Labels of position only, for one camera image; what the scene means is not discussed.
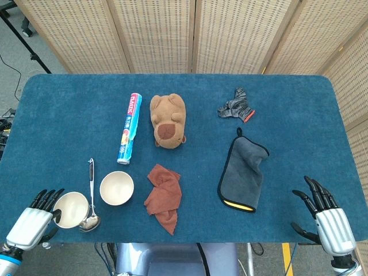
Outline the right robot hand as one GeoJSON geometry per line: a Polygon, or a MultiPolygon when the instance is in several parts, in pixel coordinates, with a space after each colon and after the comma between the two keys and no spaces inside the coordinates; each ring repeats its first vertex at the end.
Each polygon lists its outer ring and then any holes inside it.
{"type": "Polygon", "coordinates": [[[334,257],[349,255],[356,249],[356,241],[348,218],[338,205],[334,196],[317,180],[304,176],[312,196],[304,192],[293,190],[293,194],[300,197],[311,213],[317,233],[311,233],[302,229],[295,222],[292,228],[302,237],[319,244],[324,251],[334,257]]]}

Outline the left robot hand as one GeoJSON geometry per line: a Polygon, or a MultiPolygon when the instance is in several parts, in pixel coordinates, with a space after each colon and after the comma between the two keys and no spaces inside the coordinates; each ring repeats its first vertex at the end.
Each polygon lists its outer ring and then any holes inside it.
{"type": "Polygon", "coordinates": [[[54,228],[50,233],[45,231],[52,220],[58,223],[61,219],[62,211],[54,210],[53,207],[63,192],[64,189],[40,191],[7,234],[3,249],[29,251],[38,244],[49,241],[58,229],[54,228]]]}

